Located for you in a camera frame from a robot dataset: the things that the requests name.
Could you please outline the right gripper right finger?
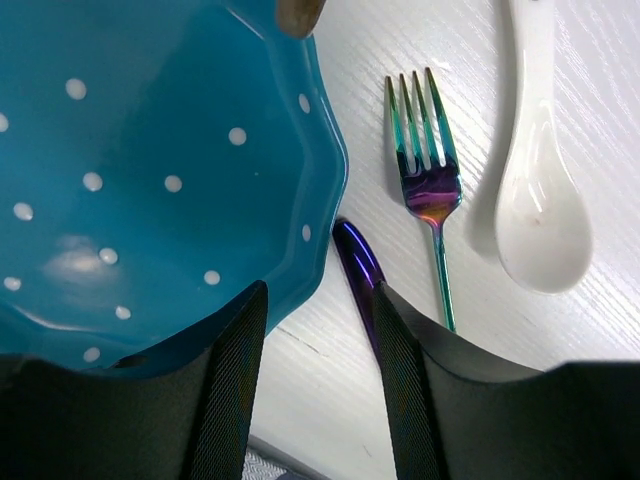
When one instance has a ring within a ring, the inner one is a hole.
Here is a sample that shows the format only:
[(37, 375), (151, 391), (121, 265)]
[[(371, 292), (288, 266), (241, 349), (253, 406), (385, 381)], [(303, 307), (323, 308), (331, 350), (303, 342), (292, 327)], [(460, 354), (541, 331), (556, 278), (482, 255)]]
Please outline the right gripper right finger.
[(379, 366), (400, 479), (635, 479), (639, 366), (546, 371), (492, 354), (373, 293)]

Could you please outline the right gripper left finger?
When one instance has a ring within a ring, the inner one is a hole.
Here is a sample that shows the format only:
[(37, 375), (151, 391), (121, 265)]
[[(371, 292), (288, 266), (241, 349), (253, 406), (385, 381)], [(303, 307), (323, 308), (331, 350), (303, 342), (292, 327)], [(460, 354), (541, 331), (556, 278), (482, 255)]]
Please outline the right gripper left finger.
[(268, 310), (264, 282), (108, 368), (1, 359), (5, 479), (238, 479)]

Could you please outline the teal dotted plate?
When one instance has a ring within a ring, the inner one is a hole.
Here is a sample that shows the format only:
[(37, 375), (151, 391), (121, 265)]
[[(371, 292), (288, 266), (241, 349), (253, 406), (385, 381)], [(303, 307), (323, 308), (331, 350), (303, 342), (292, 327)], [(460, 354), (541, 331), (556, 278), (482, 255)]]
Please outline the teal dotted plate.
[(298, 1), (1, 5), (1, 350), (114, 364), (323, 276), (348, 171)]

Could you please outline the blue beige checked cloth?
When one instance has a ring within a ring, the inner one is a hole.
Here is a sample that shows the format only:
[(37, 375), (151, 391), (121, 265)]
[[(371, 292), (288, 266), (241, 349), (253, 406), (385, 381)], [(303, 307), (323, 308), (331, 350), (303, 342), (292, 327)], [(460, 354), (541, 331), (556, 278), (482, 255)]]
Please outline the blue beige checked cloth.
[(302, 461), (254, 435), (249, 436), (242, 479), (325, 479), (325, 476)]

